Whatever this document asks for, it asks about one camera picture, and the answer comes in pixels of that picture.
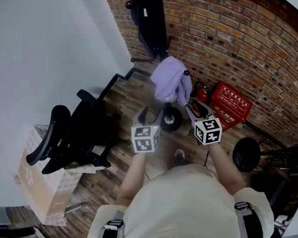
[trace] red brick wall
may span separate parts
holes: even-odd
[[[108,0],[132,57],[147,58],[127,0]],[[169,53],[195,82],[220,80],[253,102],[248,120],[298,143],[298,11],[285,0],[164,0]],[[157,63],[135,63],[153,71]]]

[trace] red fire extinguisher box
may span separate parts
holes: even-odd
[[[225,131],[240,122],[245,122],[253,104],[230,85],[221,81],[211,96],[209,106],[215,117],[220,119]]]

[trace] wooden floor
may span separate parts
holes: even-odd
[[[71,203],[84,202],[85,206],[66,214],[66,227],[46,226],[45,235],[47,237],[85,238],[87,236],[97,209],[103,204],[114,202],[118,188],[132,160],[133,148],[130,141],[130,130],[135,113],[148,105],[150,114],[153,116],[155,111],[161,107],[161,103],[154,99],[154,87],[150,79],[138,73],[135,73],[129,81],[119,79],[106,96],[105,104],[108,114],[119,113],[121,115],[117,127],[119,143],[108,156],[112,166],[94,175],[83,174]],[[146,173],[150,179],[167,170],[167,159],[179,148],[184,150],[189,161],[201,165],[205,162],[207,149],[204,146],[198,146],[184,109],[179,109],[183,112],[184,117],[182,127],[174,133],[163,132],[156,153],[148,157]],[[265,140],[267,142],[262,136],[241,125],[224,132],[221,144],[231,155],[238,140],[246,136],[253,137],[257,141]],[[262,146],[264,147],[262,150],[271,149],[269,145],[262,144]],[[211,158],[208,159],[207,166],[210,170],[214,170]],[[250,174],[244,175],[246,182]],[[31,223],[37,225],[36,217],[29,211],[24,208],[9,208],[8,215],[16,227],[31,226]]]

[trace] fire extinguisher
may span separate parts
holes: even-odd
[[[195,84],[195,90],[194,90],[194,95],[196,95],[195,100],[197,102],[201,103],[207,103],[209,100],[209,88],[206,87],[205,84],[203,84],[201,81],[198,81]],[[196,106],[196,104],[193,102],[193,111],[199,115],[199,108]]]

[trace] scooter wheel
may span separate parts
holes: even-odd
[[[173,132],[180,128],[182,124],[182,114],[176,108],[169,108],[164,114],[160,123],[161,129],[165,132]]]

